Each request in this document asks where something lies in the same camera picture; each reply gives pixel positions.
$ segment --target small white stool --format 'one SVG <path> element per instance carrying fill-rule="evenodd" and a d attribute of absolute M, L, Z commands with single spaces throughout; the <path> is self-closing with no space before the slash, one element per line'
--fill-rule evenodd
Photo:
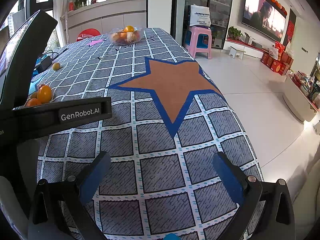
<path fill-rule="evenodd" d="M 230 46 L 231 50 L 229 52 L 229 55 L 231 55 L 233 58 L 235 58 L 236 54 L 238 54 L 240 59 L 243 59 L 243 55 L 245 53 L 244 50 L 235 49 L 234 47 Z"/>

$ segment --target grid pattern tablecloth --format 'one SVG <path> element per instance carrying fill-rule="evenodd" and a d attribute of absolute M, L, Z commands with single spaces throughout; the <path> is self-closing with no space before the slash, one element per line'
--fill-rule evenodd
<path fill-rule="evenodd" d="M 145 57 L 194 60 L 162 29 L 147 28 L 145 37 L 153 39 L 116 47 L 102 35 L 69 44 L 56 60 L 60 70 L 34 78 L 50 85 L 53 102 L 110 96 L 113 111 L 111 119 L 39 138 L 37 179 L 76 175 L 105 150 L 110 172 L 86 208 L 108 239 L 162 239 L 173 232 L 182 240 L 214 240 L 238 206 L 212 168 L 213 155 L 224 151 L 247 175 L 262 180 L 257 158 L 237 115 L 217 94 L 195 95 L 172 138 L 149 93 L 107 88 L 144 73 Z M 106 41 L 86 45 L 99 39 Z M 62 210 L 80 239 L 68 209 Z"/>

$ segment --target blue gripper pad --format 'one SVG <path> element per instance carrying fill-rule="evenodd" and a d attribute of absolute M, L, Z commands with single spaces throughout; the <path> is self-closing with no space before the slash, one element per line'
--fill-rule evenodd
<path fill-rule="evenodd" d="M 213 167 L 219 175 L 224 187 L 226 188 L 231 200 L 241 205 L 244 200 L 244 189 L 238 179 L 234 176 L 230 167 L 224 160 L 215 154 L 213 157 Z"/>
<path fill-rule="evenodd" d="M 111 163 L 111 157 L 107 153 L 100 152 L 103 157 L 99 159 L 98 157 L 91 163 L 92 167 L 94 169 L 91 171 L 91 173 L 87 174 L 84 181 L 81 182 L 79 185 L 79 198 L 80 202 L 84 205 L 88 201 L 92 199 L 94 194 L 97 191 L 97 188 L 99 187 L 100 182 L 103 180 L 105 175 L 107 174 L 110 163 Z"/>
<path fill-rule="evenodd" d="M 163 240 L 181 240 L 181 238 L 175 234 L 168 234 Z"/>

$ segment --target fruit bowl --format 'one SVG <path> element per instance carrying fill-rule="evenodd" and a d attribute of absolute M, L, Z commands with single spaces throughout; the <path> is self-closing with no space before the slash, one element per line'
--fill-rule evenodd
<path fill-rule="evenodd" d="M 144 35 L 143 27 L 127 26 L 124 29 L 113 29 L 108 33 L 109 40 L 117 46 L 126 46 L 141 41 Z"/>

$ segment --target glass cabinet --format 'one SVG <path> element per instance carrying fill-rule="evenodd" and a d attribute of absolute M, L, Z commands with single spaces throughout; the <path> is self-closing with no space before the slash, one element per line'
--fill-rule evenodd
<path fill-rule="evenodd" d="M 184 33 L 188 28 L 188 5 L 210 8 L 212 48 L 222 49 L 228 32 L 232 0 L 185 0 Z"/>

